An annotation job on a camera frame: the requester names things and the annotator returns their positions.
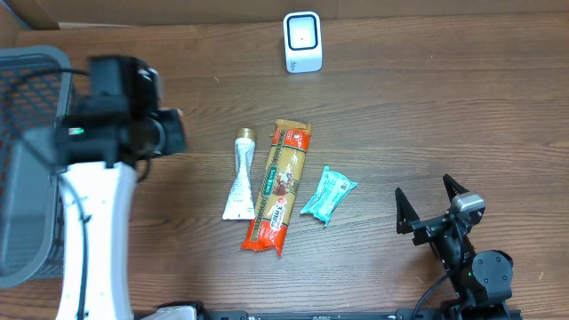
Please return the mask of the grey plastic shopping basket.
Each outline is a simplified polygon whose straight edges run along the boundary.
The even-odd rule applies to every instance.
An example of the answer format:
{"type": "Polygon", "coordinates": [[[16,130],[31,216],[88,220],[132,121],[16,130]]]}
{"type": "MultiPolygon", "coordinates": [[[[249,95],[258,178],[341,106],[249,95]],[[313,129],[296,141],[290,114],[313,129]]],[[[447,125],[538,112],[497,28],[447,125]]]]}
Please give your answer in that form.
{"type": "Polygon", "coordinates": [[[52,125],[68,111],[72,76],[61,50],[1,51],[1,286],[61,276],[64,226],[59,186],[22,146],[53,160],[52,125]]]}

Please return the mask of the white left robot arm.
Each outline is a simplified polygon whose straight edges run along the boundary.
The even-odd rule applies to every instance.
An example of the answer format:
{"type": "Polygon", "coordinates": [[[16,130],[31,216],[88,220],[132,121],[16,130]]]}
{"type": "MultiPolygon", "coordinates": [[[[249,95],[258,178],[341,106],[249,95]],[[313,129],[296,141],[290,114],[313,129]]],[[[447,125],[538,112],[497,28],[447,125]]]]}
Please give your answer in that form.
{"type": "Polygon", "coordinates": [[[163,109],[159,74],[128,56],[90,59],[91,94],[55,128],[64,204],[59,319],[131,319],[128,225],[136,164],[186,151],[181,114],[163,109]]]}

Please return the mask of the teal wet wipes packet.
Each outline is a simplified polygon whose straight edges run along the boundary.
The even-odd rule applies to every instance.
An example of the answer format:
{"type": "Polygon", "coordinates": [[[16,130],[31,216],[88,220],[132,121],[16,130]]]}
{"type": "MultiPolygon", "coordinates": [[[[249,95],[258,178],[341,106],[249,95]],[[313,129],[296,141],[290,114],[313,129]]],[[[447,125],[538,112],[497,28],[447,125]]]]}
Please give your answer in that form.
{"type": "Polygon", "coordinates": [[[331,170],[329,166],[325,166],[317,188],[301,209],[301,214],[311,214],[327,227],[333,217],[334,210],[356,187],[356,182],[351,181],[340,172],[331,170]]]}

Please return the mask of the white tube gold cap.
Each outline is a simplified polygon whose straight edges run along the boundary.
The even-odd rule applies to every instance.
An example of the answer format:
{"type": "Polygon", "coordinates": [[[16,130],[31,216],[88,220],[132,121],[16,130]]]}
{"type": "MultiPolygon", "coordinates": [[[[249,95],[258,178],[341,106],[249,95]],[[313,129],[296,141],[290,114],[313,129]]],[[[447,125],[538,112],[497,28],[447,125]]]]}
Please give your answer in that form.
{"type": "Polygon", "coordinates": [[[234,144],[236,177],[222,214],[224,220],[253,220],[255,218],[250,178],[256,147],[255,137],[255,131],[250,128],[240,128],[236,132],[234,144]]]}

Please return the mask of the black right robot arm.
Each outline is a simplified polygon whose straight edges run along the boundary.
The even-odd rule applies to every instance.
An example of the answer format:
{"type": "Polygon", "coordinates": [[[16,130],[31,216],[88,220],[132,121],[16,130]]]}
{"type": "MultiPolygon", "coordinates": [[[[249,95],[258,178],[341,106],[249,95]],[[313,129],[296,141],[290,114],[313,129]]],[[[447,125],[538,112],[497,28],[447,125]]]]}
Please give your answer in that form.
{"type": "Polygon", "coordinates": [[[441,216],[421,220],[401,188],[395,190],[397,233],[413,234],[416,246],[428,244],[443,265],[445,274],[420,297],[413,310],[401,310],[403,319],[519,319],[519,310],[509,310],[514,262],[504,251],[477,252],[468,233],[484,216],[485,200],[443,176],[450,207],[441,216]],[[424,308],[426,299],[448,280],[455,298],[438,309],[424,308]]]}

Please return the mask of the white barcode scanner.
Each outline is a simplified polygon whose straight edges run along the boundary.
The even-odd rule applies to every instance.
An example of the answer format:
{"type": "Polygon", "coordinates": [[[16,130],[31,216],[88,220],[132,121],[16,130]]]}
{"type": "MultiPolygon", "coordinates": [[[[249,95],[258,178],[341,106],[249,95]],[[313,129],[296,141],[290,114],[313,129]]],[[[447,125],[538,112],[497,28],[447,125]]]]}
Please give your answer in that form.
{"type": "Polygon", "coordinates": [[[317,72],[323,66],[321,21],[312,11],[284,16],[284,55],[291,74],[317,72]]]}

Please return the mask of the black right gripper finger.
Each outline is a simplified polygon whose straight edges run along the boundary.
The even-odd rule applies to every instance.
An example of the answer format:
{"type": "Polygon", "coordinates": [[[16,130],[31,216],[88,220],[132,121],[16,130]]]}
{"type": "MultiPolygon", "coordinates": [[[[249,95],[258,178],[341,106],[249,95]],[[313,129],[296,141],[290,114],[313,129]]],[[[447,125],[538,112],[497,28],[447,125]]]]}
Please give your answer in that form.
{"type": "Polygon", "coordinates": [[[397,233],[407,234],[413,232],[413,225],[419,223],[420,217],[413,209],[401,188],[395,190],[397,205],[397,233]]]}
{"type": "Polygon", "coordinates": [[[446,194],[449,201],[452,202],[456,196],[466,194],[468,189],[464,188],[460,183],[453,179],[449,174],[443,176],[443,183],[445,185],[446,194]]]}

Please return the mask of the red spaghetti packet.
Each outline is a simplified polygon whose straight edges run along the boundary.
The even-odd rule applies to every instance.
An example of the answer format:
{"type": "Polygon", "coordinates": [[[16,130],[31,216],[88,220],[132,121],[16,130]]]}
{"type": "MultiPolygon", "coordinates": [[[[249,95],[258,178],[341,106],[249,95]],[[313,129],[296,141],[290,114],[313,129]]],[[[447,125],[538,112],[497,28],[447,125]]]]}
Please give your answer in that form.
{"type": "Polygon", "coordinates": [[[309,149],[312,127],[278,119],[265,172],[243,250],[270,249],[282,254],[293,207],[300,187],[303,166],[309,149]]]}

